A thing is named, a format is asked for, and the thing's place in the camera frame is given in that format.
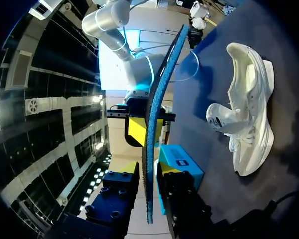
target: dark blue surface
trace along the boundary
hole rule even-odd
[[[232,222],[254,208],[264,208],[270,199],[299,189],[299,32],[291,21],[299,12],[290,5],[272,9],[277,12],[246,1],[194,50],[200,60],[199,73],[175,83],[176,122],[171,126],[170,144],[180,144],[205,171],[199,194],[212,206],[215,221],[227,218]],[[233,63],[226,46],[231,42],[249,45],[272,61],[275,74],[274,92],[267,105],[274,145],[264,165],[243,178],[234,172],[229,138],[215,133],[205,117],[211,103],[228,105]],[[176,80],[194,73],[192,54],[180,68]],[[274,218],[296,227],[299,222],[292,216],[299,218],[299,199],[286,200],[274,213]]]

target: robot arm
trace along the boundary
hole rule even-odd
[[[85,34],[107,45],[121,60],[129,91],[129,98],[148,98],[150,86],[164,59],[162,54],[142,52],[133,56],[126,39],[117,28],[129,22],[132,0],[108,0],[99,10],[87,15],[82,21]]]
[[[128,43],[117,30],[129,22],[130,5],[130,0],[108,0],[82,21],[84,33],[103,41],[122,61],[133,59]]]

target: shoelace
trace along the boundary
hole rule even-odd
[[[253,142],[255,141],[255,127],[252,126],[252,129],[247,132],[247,134],[224,134],[227,137],[230,137],[228,145],[230,152],[236,152],[240,144],[244,144],[247,147],[253,145]]]

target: window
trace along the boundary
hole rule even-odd
[[[126,30],[127,42],[130,49],[140,45],[140,31]],[[99,64],[102,90],[127,90],[127,78],[122,73],[122,61],[102,41],[99,41]]]

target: shoe sole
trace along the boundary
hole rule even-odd
[[[265,65],[265,68],[266,68],[266,74],[267,74],[267,78],[268,78],[268,89],[269,91],[266,93],[266,104],[268,102],[268,99],[270,98],[271,94],[273,93],[274,91],[274,69],[273,69],[273,65],[270,61],[266,61],[266,60],[263,60],[263,63]],[[248,172],[243,172],[242,174],[239,174],[238,171],[236,171],[236,173],[241,176],[241,177],[244,177],[244,176],[248,176],[252,173],[254,173],[258,168],[260,168],[260,166],[265,162],[265,160],[267,159],[268,157],[268,154],[270,153],[270,150],[273,146],[273,143],[274,143],[274,134],[273,134],[273,131],[271,130],[271,127],[269,125],[269,122],[268,122],[268,118],[266,117],[266,125],[267,125],[267,134],[268,134],[268,138],[267,138],[267,144],[266,144],[266,147],[265,147],[265,151],[264,151],[264,155],[263,155],[263,158],[262,160],[260,161],[259,165],[257,166],[257,168],[255,168],[254,170],[252,171],[248,171]]]

